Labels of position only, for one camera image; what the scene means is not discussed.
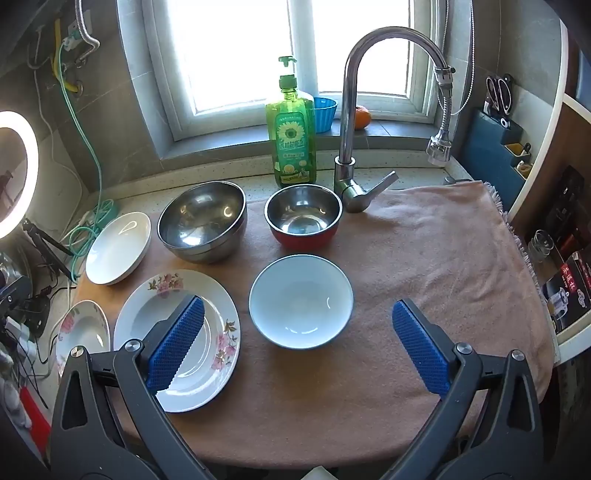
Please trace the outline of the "glass cup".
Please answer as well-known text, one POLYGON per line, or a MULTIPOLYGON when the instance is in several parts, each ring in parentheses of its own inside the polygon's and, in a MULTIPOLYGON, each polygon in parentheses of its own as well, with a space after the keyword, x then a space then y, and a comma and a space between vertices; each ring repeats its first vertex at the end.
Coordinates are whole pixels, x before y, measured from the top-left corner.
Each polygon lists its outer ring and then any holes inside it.
POLYGON ((545 230, 538 229, 528 243, 529 257, 532 262, 542 263, 554 249, 554 241, 545 230))

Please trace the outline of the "white window frame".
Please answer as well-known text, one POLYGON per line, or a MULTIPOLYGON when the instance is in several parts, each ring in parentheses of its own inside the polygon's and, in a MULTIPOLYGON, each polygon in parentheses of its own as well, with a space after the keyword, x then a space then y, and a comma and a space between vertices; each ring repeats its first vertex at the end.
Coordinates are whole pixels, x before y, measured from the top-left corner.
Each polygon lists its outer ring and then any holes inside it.
POLYGON ((346 57, 386 26, 442 34, 440 1, 120 1, 123 49, 152 137, 174 142, 259 126, 294 75, 339 100, 346 57))

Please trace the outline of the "red steel bowl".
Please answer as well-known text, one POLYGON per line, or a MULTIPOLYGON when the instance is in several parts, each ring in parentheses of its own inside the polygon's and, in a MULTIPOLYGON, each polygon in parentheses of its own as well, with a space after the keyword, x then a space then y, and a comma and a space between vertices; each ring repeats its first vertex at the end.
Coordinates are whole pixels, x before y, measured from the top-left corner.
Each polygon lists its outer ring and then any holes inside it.
POLYGON ((263 215, 280 245, 308 252, 332 241, 343 211, 341 199, 331 189, 301 184, 273 193, 264 204, 263 215))

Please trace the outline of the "scissors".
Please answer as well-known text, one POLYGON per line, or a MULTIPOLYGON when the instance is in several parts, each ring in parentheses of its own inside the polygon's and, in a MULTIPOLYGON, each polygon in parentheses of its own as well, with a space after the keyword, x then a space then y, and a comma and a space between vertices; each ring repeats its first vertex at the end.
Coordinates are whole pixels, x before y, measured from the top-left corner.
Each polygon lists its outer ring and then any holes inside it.
POLYGON ((513 83, 510 74, 501 77, 488 76, 486 78, 487 102, 490 109, 499 115, 509 116, 513 108, 513 83))

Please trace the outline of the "pink towel mat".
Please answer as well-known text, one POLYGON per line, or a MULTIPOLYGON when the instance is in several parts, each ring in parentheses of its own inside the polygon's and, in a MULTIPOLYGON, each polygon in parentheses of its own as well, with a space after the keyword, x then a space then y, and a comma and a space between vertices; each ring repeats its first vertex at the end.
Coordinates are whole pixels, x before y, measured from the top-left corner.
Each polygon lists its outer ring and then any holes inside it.
POLYGON ((545 394, 555 357, 547 310, 483 184, 389 190, 366 212, 342 217, 322 256, 346 273, 355 305, 345 330, 321 348, 277 347, 252 324, 252 282, 283 255, 263 203, 253 202, 238 251, 202 267, 235 302, 242 346, 221 393, 172 417, 198 458, 278 469, 403 453, 437 397, 394 333, 392 309, 402 298, 481 354, 523 351, 545 394))

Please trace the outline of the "blue plastic cup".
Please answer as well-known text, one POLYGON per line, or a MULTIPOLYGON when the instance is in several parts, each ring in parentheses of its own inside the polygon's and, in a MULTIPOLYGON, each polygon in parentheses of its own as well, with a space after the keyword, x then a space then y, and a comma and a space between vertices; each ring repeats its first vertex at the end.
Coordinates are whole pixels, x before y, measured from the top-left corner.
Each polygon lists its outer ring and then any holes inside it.
POLYGON ((322 134, 332 129, 338 102, 331 98, 315 97, 315 133, 322 134))

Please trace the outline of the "green dish soap bottle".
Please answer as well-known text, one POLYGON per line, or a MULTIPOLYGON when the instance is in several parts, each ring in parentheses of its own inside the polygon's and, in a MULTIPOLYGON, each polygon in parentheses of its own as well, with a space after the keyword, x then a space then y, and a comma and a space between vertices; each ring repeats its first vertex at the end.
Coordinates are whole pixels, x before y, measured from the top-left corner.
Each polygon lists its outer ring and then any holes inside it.
POLYGON ((285 188, 317 181, 314 98, 297 88, 294 56, 280 56, 281 98, 266 103, 266 126, 277 186, 285 188))

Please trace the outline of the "small floral rim plate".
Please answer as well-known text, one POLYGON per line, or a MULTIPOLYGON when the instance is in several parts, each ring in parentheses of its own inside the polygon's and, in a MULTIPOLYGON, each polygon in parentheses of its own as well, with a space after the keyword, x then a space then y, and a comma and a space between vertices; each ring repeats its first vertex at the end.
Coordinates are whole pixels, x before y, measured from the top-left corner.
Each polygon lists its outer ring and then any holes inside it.
POLYGON ((55 345, 58 377, 63 375, 69 354, 76 346, 83 346, 89 353, 111 349, 107 318, 102 308, 92 300, 77 302, 61 322, 55 345))

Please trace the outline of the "white plate green leaf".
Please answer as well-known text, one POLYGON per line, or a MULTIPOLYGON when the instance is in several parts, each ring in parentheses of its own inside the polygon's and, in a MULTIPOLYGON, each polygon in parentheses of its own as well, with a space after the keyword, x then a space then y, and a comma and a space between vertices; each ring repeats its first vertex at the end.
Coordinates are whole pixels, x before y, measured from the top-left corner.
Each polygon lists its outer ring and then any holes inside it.
POLYGON ((143 212, 129 212, 112 220, 94 241, 86 259, 88 280, 114 285, 140 264, 151 240, 151 221, 143 212))

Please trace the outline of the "light blue ceramic bowl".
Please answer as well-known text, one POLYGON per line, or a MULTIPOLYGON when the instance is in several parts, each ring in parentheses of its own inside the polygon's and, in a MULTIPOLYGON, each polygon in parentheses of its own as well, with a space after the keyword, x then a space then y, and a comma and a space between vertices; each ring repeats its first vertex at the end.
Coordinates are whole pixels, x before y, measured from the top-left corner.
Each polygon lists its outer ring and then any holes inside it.
POLYGON ((249 314, 259 333, 291 350, 320 347, 346 328, 353 314, 353 287, 344 271, 311 254, 267 265, 249 292, 249 314))

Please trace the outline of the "large floral rim plate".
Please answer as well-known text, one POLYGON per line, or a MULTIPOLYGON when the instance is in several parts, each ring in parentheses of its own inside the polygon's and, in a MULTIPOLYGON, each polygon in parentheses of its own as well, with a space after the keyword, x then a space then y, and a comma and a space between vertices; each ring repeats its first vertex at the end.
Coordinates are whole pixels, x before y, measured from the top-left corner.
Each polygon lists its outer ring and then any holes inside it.
POLYGON ((113 348, 142 339, 193 294, 204 302, 204 324, 168 389, 156 398, 167 413, 200 408, 228 383, 238 362, 240 322, 231 296, 211 277, 193 270, 159 273, 137 287, 124 303, 115 327, 113 348))

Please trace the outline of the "orange tangerine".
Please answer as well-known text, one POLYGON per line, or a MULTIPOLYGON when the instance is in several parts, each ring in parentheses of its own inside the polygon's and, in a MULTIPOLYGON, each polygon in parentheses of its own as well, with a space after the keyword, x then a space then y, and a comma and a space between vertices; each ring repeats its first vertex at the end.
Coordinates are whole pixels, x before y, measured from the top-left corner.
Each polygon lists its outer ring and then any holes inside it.
POLYGON ((367 128, 372 122, 372 115, 370 111, 363 106, 356 106, 355 112, 355 130, 361 131, 367 128))

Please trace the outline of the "black tripod stand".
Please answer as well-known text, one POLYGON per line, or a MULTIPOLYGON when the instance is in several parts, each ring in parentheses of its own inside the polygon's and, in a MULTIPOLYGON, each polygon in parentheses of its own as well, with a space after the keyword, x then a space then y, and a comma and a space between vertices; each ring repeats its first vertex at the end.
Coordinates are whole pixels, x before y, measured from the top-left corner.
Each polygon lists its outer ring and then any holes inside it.
POLYGON ((21 227, 50 269, 56 275, 63 274, 67 279, 73 281, 70 268, 67 267, 61 257, 57 255, 57 251, 66 257, 71 258, 74 257, 74 253, 69 248, 53 239, 49 234, 37 227, 27 218, 22 220, 21 227))

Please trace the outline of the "dark blue utensil holder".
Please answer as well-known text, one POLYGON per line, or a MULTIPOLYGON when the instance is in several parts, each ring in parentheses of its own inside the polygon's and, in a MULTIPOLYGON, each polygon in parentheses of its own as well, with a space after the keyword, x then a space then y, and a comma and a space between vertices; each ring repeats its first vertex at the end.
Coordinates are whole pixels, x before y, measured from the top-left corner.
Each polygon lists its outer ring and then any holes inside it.
POLYGON ((523 128, 513 120, 500 120, 474 109, 460 153, 465 170, 474 179, 493 185, 506 211, 525 184, 517 167, 531 160, 531 145, 523 143, 522 137, 523 128))

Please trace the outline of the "large stainless steel bowl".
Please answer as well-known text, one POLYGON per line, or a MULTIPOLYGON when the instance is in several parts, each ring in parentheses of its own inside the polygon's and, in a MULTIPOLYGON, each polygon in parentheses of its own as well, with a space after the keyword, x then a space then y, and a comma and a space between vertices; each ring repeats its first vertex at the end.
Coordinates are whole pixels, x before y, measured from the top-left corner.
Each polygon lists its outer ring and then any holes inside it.
POLYGON ((176 257, 211 264, 238 249, 247 225, 245 191, 229 181, 199 183, 161 212, 157 236, 176 257))

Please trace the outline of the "red box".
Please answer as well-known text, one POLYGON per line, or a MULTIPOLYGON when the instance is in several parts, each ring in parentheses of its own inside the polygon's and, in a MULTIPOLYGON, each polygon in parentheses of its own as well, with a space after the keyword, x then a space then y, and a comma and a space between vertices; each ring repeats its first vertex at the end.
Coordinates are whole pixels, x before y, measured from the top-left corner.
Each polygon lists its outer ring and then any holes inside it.
POLYGON ((50 424, 35 403, 27 387, 22 387, 20 389, 19 397, 25 412, 31 420, 31 427, 29 431, 33 442, 37 446, 38 450, 42 454, 45 454, 50 438, 50 424))

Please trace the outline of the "coffee pot box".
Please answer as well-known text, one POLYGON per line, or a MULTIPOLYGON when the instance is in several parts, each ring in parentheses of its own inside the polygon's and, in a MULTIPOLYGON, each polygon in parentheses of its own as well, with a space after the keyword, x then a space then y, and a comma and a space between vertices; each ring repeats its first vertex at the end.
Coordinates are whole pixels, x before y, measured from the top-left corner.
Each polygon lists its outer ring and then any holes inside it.
POLYGON ((575 251, 542 287, 557 333, 590 310, 590 249, 575 251))

